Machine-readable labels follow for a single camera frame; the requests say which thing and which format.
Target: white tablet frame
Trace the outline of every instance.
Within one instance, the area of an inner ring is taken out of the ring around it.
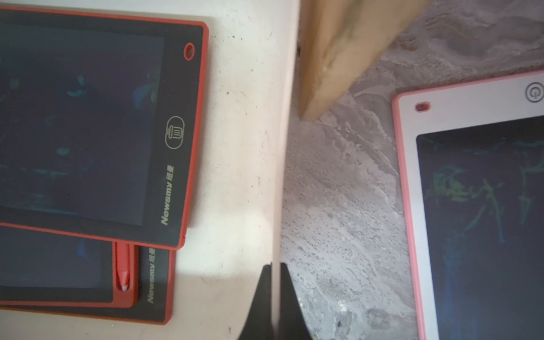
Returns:
[[[393,100],[393,120],[421,340],[438,340],[439,337],[416,137],[431,132],[544,115],[544,99],[541,98],[544,89],[540,88],[540,96],[531,97],[533,101],[526,96],[526,91],[542,84],[544,71],[536,71],[406,92]],[[430,104],[430,109],[425,112],[416,111],[416,104],[424,102]]]

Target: tablet screen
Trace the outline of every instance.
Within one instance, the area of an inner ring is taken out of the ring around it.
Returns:
[[[99,240],[0,226],[0,286],[100,288],[104,245],[111,247]]]
[[[544,118],[417,137],[441,340],[536,339],[544,319]]]
[[[0,206],[141,225],[164,38],[0,32]]]

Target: gray floor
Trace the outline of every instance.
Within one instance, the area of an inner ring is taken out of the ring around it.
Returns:
[[[317,339],[418,338],[391,99],[543,63],[542,0],[434,1],[320,120],[293,114],[282,252]]]

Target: power button icon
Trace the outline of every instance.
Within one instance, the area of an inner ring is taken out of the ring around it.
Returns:
[[[530,83],[525,89],[525,97],[532,103],[538,103],[544,98],[544,86],[541,83]]]
[[[170,149],[177,149],[183,144],[183,133],[185,131],[185,122],[180,116],[171,117],[166,122],[166,133],[164,142]]]

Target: red oval hole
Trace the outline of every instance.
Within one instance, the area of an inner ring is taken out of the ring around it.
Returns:
[[[416,111],[418,112],[425,112],[429,111],[431,109],[431,103],[429,102],[421,102],[416,104]]]
[[[187,61],[191,61],[195,57],[195,45],[193,45],[193,43],[189,42],[185,45],[183,56]]]

